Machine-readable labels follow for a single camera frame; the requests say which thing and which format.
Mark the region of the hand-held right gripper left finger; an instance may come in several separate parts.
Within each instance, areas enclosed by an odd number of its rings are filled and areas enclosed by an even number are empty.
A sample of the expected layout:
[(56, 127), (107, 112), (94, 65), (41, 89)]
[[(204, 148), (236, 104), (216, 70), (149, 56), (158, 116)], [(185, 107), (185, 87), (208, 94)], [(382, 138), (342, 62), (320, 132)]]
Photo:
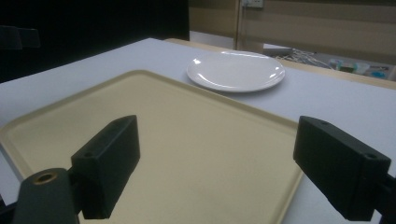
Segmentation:
[(111, 121), (71, 157), (85, 219), (110, 218), (139, 160), (136, 115)]

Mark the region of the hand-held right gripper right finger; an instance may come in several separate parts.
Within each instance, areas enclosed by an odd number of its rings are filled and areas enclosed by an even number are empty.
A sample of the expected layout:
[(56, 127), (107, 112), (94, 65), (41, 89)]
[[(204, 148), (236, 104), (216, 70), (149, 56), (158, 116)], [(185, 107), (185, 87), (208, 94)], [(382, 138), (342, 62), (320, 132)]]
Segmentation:
[(349, 221), (391, 220), (391, 159), (321, 119), (299, 118), (293, 159)]

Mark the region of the beige plastic tray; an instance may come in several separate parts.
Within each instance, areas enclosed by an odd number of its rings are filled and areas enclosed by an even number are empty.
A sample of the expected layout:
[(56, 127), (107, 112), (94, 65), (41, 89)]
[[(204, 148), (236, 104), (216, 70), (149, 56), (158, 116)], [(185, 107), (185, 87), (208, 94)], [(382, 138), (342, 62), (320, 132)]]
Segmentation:
[(301, 170), (297, 125), (147, 71), (132, 71), (0, 128), (22, 176), (69, 168), (110, 121), (137, 118), (141, 157), (110, 218), (81, 224), (281, 224)]

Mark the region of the teal and white containers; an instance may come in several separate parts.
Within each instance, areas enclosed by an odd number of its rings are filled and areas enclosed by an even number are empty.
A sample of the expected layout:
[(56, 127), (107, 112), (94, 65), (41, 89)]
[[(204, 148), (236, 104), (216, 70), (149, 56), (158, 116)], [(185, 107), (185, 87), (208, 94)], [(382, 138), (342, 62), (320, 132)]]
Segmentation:
[(328, 61), (328, 65), (331, 69), (337, 71), (366, 77), (376, 77), (381, 79), (387, 79), (389, 77), (388, 66), (370, 65), (368, 63), (352, 63), (340, 59), (330, 59)]

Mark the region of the white round plate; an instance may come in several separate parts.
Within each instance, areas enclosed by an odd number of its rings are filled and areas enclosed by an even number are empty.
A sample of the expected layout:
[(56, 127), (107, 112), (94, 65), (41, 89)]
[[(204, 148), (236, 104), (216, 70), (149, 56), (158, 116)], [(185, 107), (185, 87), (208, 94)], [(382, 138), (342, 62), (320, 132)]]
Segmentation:
[(274, 87), (286, 75), (274, 58), (253, 52), (227, 50), (193, 59), (187, 76), (194, 83), (215, 91), (252, 92)]

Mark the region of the black curtain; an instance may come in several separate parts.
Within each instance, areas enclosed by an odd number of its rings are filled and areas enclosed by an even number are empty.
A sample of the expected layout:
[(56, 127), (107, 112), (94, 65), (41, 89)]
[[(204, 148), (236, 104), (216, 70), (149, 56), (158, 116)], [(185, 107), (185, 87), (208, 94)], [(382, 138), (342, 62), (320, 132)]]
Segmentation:
[(0, 83), (189, 30), (189, 0), (0, 0)]

